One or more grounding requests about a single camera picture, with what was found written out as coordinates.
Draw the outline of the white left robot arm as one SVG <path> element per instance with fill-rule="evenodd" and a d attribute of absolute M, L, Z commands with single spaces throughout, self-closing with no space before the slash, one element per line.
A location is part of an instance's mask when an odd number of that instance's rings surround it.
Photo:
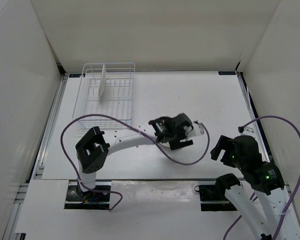
<path fill-rule="evenodd" d="M 96 172 L 111 154 L 143 145 L 165 144 L 172 151 L 193 144 L 196 136 L 194 123 L 180 113 L 175 117 L 163 116 L 137 127 L 105 133 L 98 126 L 92 127 L 75 145 L 79 162 L 77 194 L 90 200 L 95 194 Z"/>

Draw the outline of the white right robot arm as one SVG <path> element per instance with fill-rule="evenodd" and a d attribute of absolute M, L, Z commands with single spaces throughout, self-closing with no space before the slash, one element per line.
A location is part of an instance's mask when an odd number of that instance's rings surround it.
<path fill-rule="evenodd" d="M 242 173 L 262 206 L 260 212 L 244 192 L 239 179 L 232 173 L 219 176 L 214 193 L 220 200 L 228 199 L 245 220 L 257 240 L 299 240 L 298 228 L 288 209 L 285 184 L 279 168 L 263 161 L 258 142 L 249 135 L 229 138 L 221 135 L 211 150 L 212 160 L 224 152 L 221 162 Z"/>

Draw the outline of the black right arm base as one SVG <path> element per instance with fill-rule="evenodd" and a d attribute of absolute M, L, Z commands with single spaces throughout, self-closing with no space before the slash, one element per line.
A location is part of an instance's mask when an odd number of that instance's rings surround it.
<path fill-rule="evenodd" d="M 196 185 L 194 191 L 199 194 L 202 212 L 234 212 L 236 207 L 224 196 L 221 196 L 215 185 Z"/>

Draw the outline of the white plate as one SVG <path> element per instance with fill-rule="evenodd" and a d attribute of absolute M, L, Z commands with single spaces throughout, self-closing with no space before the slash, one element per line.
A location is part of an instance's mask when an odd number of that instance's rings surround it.
<path fill-rule="evenodd" d="M 160 143 L 160 145 L 166 149 L 170 149 L 170 144 L 168 142 L 166 143 Z"/>
<path fill-rule="evenodd" d="M 107 68 L 106 64 L 102 65 L 101 77 L 100 77 L 100 84 L 98 89 L 98 98 L 101 99 L 106 88 L 106 80 L 107 80 Z"/>

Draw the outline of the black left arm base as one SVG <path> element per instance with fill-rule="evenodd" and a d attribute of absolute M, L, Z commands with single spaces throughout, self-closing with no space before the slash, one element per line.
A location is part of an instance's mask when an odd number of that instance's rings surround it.
<path fill-rule="evenodd" d="M 67 210 L 108 210 L 110 208 L 110 183 L 97 184 L 101 192 L 81 192 L 77 184 L 69 185 L 65 195 L 64 209 Z"/>

